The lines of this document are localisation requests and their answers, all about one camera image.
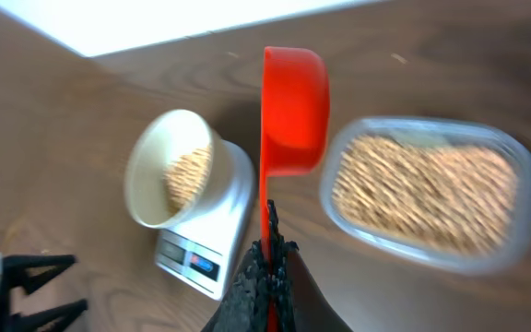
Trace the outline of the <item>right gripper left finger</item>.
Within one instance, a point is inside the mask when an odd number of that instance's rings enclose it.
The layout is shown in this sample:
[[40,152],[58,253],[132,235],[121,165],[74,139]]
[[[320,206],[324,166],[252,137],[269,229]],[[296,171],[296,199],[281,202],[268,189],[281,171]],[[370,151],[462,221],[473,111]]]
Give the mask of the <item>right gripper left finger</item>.
[[260,242],[245,252],[217,311],[202,332],[265,332],[270,293]]

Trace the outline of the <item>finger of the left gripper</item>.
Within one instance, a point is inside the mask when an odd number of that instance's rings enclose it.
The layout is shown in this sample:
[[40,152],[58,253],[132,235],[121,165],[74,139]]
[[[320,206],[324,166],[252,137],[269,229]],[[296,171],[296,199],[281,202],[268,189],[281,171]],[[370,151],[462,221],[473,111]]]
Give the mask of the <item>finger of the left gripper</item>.
[[12,316],[12,332],[64,332],[89,308],[85,299],[45,310],[36,314]]
[[10,255],[3,259],[3,284],[8,289],[20,287],[30,295],[72,265],[74,255]]

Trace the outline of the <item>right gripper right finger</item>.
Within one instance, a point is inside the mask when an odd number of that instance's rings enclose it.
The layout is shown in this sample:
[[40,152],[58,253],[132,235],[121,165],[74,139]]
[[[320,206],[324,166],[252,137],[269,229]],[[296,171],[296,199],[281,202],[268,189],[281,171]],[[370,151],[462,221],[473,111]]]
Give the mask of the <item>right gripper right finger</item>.
[[303,261],[298,245],[278,230],[275,202],[266,201],[271,272],[271,294],[278,331],[342,332],[348,324],[322,294]]

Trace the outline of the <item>red measuring scoop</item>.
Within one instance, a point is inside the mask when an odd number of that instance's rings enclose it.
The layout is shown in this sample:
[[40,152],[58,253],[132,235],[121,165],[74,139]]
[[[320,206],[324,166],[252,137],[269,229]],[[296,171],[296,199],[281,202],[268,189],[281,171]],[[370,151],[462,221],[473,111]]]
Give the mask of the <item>red measuring scoop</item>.
[[268,182],[273,177],[307,174],[319,164],[325,154],[329,113],[328,75],[322,58],[308,49],[267,46],[261,97],[259,204],[270,293],[268,331],[278,331],[271,294]]

